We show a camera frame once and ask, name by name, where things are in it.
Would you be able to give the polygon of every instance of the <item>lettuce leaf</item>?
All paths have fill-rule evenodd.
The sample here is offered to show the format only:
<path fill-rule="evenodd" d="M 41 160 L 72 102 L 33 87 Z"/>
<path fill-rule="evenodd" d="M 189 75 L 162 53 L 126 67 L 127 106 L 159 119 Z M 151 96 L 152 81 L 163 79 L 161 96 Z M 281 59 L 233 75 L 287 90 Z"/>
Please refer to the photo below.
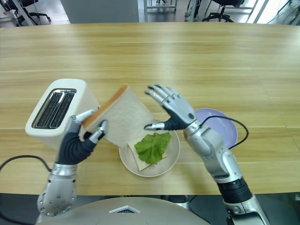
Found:
<path fill-rule="evenodd" d="M 163 154 L 171 137 L 170 133 L 146 135 L 140 142 L 135 144 L 139 159 L 149 164 L 157 164 L 158 161 L 163 159 Z"/>

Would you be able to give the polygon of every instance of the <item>plate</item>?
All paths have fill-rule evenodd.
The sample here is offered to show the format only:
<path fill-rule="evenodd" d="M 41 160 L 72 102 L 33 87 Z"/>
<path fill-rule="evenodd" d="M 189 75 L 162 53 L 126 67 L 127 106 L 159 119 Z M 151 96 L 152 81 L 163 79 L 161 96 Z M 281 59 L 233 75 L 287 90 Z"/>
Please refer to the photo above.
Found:
<path fill-rule="evenodd" d="M 151 165 L 148 168 L 139 171 L 135 162 L 135 158 L 132 154 L 132 151 L 128 144 L 123 147 L 119 148 L 119 155 L 121 158 L 121 161 L 123 165 L 132 173 L 141 176 L 141 177 L 157 177 L 160 176 L 166 172 L 168 172 L 177 162 L 177 159 L 179 157 L 180 153 L 180 142 L 179 138 L 177 136 L 177 133 L 175 131 L 166 131 L 166 130 L 157 130 L 157 131 L 147 131 L 145 130 L 143 134 L 141 134 L 142 137 L 148 135 L 148 134 L 163 134 L 163 133 L 170 133 L 172 136 L 170 139 L 170 142 L 168 144 L 167 149 L 165 152 L 167 153 L 167 157 L 160 160 L 156 165 Z"/>
<path fill-rule="evenodd" d="M 201 123 L 209 116 L 228 117 L 219 110 L 209 108 L 197 109 L 195 113 L 197 119 Z M 222 118 L 211 118 L 208 121 L 206 121 L 205 124 L 222 136 L 226 148 L 230 148 L 238 141 L 238 130 L 231 120 L 226 120 Z"/>

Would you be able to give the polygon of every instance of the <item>wooden table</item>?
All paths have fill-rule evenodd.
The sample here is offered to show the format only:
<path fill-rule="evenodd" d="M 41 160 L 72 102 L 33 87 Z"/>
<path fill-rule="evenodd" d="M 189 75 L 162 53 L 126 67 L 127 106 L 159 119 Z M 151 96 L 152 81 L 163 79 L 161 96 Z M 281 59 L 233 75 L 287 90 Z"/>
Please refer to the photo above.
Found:
<path fill-rule="evenodd" d="M 147 84 L 178 90 L 195 108 L 215 108 L 246 124 L 233 150 L 254 193 L 300 189 L 300 27 L 239 23 L 72 24 L 0 32 L 0 162 L 56 152 L 26 135 L 25 123 L 48 85 L 84 79 L 100 103 L 122 83 L 164 120 L 143 94 Z M 244 136 L 238 128 L 239 136 Z M 101 141 L 79 165 L 79 195 L 218 194 L 182 132 L 180 158 L 157 178 L 132 174 L 116 146 Z M 48 172 L 34 159 L 0 173 L 0 192 L 39 194 Z"/>

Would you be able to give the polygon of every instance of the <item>toaster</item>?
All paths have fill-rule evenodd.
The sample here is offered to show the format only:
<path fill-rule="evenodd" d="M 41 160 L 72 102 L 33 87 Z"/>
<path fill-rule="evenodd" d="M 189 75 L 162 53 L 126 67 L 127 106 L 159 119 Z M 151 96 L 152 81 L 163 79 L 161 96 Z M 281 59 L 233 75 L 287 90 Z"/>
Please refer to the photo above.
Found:
<path fill-rule="evenodd" d="M 50 84 L 29 117 L 25 132 L 58 150 L 72 115 L 97 110 L 99 102 L 79 79 L 59 79 Z"/>

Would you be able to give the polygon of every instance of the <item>bread slice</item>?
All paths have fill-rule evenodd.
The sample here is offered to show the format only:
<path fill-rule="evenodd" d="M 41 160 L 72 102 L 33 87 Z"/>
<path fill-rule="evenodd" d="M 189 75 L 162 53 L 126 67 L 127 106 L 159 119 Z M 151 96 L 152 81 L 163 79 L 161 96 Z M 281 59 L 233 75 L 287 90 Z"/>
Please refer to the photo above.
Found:
<path fill-rule="evenodd" d="M 146 169 L 146 168 L 148 168 L 149 166 L 152 165 L 152 164 L 149 164 L 149 163 L 146 163 L 146 162 L 140 160 L 139 155 L 138 155 L 138 153 L 136 152 L 135 144 L 138 143 L 138 142 L 140 142 L 142 139 L 143 139 L 143 137 L 140 137 L 140 138 L 137 138 L 137 139 L 135 139 L 135 140 L 132 140 L 132 141 L 130 141 L 130 142 L 128 143 L 128 146 L 130 147 L 130 149 L 131 149 L 131 151 L 132 151 L 132 154 L 133 154 L 133 156 L 134 156 L 134 158 L 135 158 L 135 162 L 136 162 L 136 165 L 137 165 L 137 168 L 138 168 L 139 171 L 142 171 L 142 170 L 144 170 L 144 169 Z M 164 153 L 164 154 L 163 154 L 163 158 L 166 158 L 166 157 L 167 157 L 167 154 Z"/>
<path fill-rule="evenodd" d="M 108 120 L 104 138 L 123 148 L 129 141 L 143 135 L 144 126 L 152 123 L 154 117 L 130 87 L 124 84 L 111 99 L 84 121 L 83 128 L 93 133 L 102 120 Z"/>

